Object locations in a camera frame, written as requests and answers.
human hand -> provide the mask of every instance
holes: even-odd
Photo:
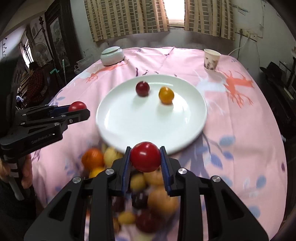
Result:
[[[10,173],[10,168],[7,163],[3,163],[0,160],[0,179],[3,180],[4,182],[7,182],[7,176]],[[32,159],[31,159],[31,154],[26,156],[26,160],[24,163],[24,166],[22,168],[22,186],[24,189],[29,188],[32,186],[32,181],[33,181],[33,172],[32,172]]]

dark wooden door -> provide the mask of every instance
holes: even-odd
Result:
[[[74,66],[81,59],[74,31],[70,0],[55,0],[44,14],[49,44],[60,77],[64,80],[62,60],[65,62],[66,80],[74,77]]]

silver screw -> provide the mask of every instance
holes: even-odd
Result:
[[[218,177],[218,176],[213,176],[213,177],[212,177],[212,180],[213,180],[214,182],[218,183],[218,182],[221,181],[221,178]]]
[[[81,177],[74,177],[74,178],[72,179],[72,182],[74,182],[74,183],[79,183],[79,182],[81,182]]]
[[[114,173],[114,170],[112,168],[108,168],[105,172],[107,175],[111,175]]]
[[[180,168],[180,169],[178,170],[178,173],[180,173],[181,175],[184,175],[184,174],[187,173],[187,169],[185,169],[185,168]]]

white plate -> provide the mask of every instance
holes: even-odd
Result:
[[[135,91],[140,81],[149,83],[147,97],[139,97]],[[162,86],[174,91],[172,105],[160,102],[158,92]],[[206,102],[193,85],[157,74],[136,77],[112,89],[98,107],[96,124],[106,143],[120,152],[149,141],[172,154],[198,137],[206,118]]]

orange deer print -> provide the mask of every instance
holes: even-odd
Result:
[[[248,96],[240,93],[235,88],[236,85],[254,88],[253,81],[252,80],[247,80],[245,76],[243,76],[241,73],[239,73],[237,71],[236,72],[242,76],[242,79],[234,78],[231,71],[229,71],[229,72],[230,72],[230,76],[227,75],[226,73],[222,72],[227,77],[226,84],[224,84],[225,88],[228,90],[227,96],[230,97],[232,102],[234,102],[234,100],[236,100],[236,102],[237,102],[237,104],[239,105],[240,108],[242,108],[242,106],[244,105],[244,100],[243,100],[242,97],[247,98],[250,105],[253,105],[252,100]]]
[[[122,65],[126,65],[126,64],[128,64],[128,60],[127,60],[126,63],[125,62],[120,62],[118,64],[114,64],[114,65],[111,65],[111,66],[105,66],[104,68],[99,69],[97,72],[92,73],[90,75],[90,77],[88,77],[86,79],[86,82],[91,82],[91,81],[97,80],[98,79],[98,73],[100,73],[100,72],[103,72],[103,71],[111,71],[111,70],[114,70],[116,67],[119,67],[119,66],[122,66]]]

